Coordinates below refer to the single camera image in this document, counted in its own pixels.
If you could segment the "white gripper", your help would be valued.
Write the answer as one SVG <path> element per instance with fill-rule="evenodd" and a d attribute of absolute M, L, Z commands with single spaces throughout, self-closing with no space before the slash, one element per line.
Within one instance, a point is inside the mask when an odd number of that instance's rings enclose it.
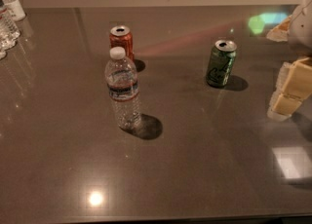
<path fill-rule="evenodd" d="M 287 42 L 298 54 L 312 54 L 312 0 L 303 0 L 281 23 L 266 35 L 274 42 Z M 312 58 L 303 56 L 293 63 L 284 62 L 276 81 L 267 116 L 283 122 L 312 94 Z"/>

